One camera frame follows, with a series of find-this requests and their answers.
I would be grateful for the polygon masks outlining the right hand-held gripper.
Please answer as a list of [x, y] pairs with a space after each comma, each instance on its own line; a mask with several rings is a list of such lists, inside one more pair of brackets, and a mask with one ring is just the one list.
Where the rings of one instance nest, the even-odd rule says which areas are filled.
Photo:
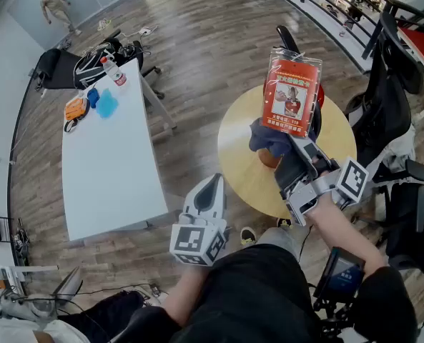
[[310, 137], [288, 134], [293, 146], [302, 156], [315, 156], [309, 167], [297, 153], [284, 155], [275, 170], [275, 181], [291, 213], [293, 222], [305, 226], [305, 213], [317, 206], [323, 194], [330, 194], [340, 208], [360, 202], [369, 173], [355, 159], [348, 157], [343, 164], [317, 154], [316, 143]]

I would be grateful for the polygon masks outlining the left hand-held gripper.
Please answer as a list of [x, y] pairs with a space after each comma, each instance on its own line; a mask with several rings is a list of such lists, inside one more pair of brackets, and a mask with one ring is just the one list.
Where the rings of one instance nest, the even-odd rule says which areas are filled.
[[224, 177], [216, 173], [200, 181], [172, 225], [170, 254], [183, 264], [211, 267], [227, 243], [225, 209]]

